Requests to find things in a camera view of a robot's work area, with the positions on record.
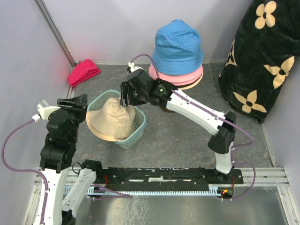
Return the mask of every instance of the basket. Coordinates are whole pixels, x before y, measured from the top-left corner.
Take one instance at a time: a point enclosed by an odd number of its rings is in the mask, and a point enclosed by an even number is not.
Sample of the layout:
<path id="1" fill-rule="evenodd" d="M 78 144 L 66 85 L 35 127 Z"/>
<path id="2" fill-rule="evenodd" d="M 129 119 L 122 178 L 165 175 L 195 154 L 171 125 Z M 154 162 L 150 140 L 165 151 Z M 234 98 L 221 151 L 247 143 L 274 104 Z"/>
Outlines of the basket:
<path id="1" fill-rule="evenodd" d="M 116 90 L 107 90 L 101 95 L 96 97 L 89 105 L 88 111 L 95 111 L 102 109 L 103 105 L 109 98 L 118 98 L 121 94 Z M 131 148 L 144 134 L 144 129 L 147 125 L 147 116 L 146 114 L 135 107 L 135 119 L 133 121 L 135 132 L 123 141 L 114 142 L 123 149 Z"/>

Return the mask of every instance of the red cloth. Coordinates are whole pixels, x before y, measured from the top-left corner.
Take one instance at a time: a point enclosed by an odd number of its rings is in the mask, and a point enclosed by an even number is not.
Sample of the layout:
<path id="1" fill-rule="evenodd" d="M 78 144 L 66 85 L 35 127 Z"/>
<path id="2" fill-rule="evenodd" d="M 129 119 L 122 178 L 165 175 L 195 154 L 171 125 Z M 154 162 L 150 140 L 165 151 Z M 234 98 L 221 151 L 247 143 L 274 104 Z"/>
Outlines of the red cloth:
<path id="1" fill-rule="evenodd" d="M 78 84 L 100 74 L 101 70 L 92 62 L 92 60 L 85 60 L 79 62 L 71 74 L 67 77 L 71 87 L 76 87 Z"/>

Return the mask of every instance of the black fabric with flower pattern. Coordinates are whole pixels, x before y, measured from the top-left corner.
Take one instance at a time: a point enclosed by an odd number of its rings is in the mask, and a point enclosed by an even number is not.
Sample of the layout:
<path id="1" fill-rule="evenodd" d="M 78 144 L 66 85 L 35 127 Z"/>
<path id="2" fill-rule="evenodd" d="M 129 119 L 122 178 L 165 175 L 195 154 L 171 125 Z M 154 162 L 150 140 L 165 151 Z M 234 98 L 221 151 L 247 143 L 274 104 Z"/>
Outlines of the black fabric with flower pattern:
<path id="1" fill-rule="evenodd" d="M 264 121 L 300 56 L 300 1 L 254 0 L 218 84 L 236 111 Z"/>

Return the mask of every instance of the basket rim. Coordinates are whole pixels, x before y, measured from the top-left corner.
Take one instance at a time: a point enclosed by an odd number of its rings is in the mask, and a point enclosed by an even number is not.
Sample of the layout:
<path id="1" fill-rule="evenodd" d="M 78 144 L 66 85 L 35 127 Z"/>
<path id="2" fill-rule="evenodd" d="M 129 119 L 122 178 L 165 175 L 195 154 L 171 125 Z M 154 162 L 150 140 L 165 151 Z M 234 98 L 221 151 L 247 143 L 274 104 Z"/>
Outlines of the basket rim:
<path id="1" fill-rule="evenodd" d="M 102 93 L 101 93 L 100 95 L 98 95 L 97 97 L 95 97 L 95 98 L 89 103 L 88 108 L 87 108 L 87 111 L 89 111 L 90 106 L 91 106 L 98 98 L 100 98 L 101 96 L 103 96 L 104 94 L 106 94 L 106 93 L 108 93 L 108 92 L 116 92 L 117 94 L 121 95 L 121 93 L 118 92 L 117 90 L 114 90 L 114 89 L 108 89 L 108 90 L 102 92 Z M 142 129 L 144 129 L 145 126 L 147 125 L 147 123 L 148 123 L 147 115 L 146 115 L 142 110 L 140 110 L 139 108 L 137 108 L 136 106 L 134 106 L 134 108 L 135 108 L 135 110 L 137 110 L 138 112 L 140 112 L 140 113 L 143 115 L 143 117 L 144 117 L 143 123 L 139 126 L 138 129 L 135 130 L 135 132 L 133 132 L 133 133 L 131 134 L 131 136 L 129 136 L 129 137 L 126 138 L 125 140 L 118 141 L 118 142 L 114 142 L 114 143 L 116 143 L 116 144 L 118 144 L 118 145 L 128 144 L 128 143 L 131 141 L 131 138 L 132 138 L 133 136 L 136 136 L 136 133 L 137 133 L 137 132 L 140 132 L 140 131 L 141 131 Z"/>

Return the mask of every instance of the gray wall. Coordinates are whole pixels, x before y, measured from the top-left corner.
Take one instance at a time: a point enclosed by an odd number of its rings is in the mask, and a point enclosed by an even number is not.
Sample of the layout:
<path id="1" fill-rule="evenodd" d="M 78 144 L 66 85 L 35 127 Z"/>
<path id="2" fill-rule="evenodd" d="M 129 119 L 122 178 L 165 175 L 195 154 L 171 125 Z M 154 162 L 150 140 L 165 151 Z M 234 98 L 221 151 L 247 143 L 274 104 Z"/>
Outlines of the gray wall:
<path id="1" fill-rule="evenodd" d="M 300 61 L 290 72 L 263 125 L 277 166 L 283 166 L 300 209 Z"/>
<path id="2" fill-rule="evenodd" d="M 252 0 L 44 2 L 75 61 L 128 62 L 138 54 L 152 54 L 156 31 L 174 19 L 198 30 L 205 59 L 223 60 Z"/>
<path id="3" fill-rule="evenodd" d="M 32 0 L 0 3 L 0 143 L 37 113 L 37 101 L 56 104 L 68 90 L 70 66 Z M 7 143 L 6 159 L 17 168 L 38 168 L 46 122 L 30 124 Z M 0 163 L 0 224 L 22 224 L 34 174 Z"/>

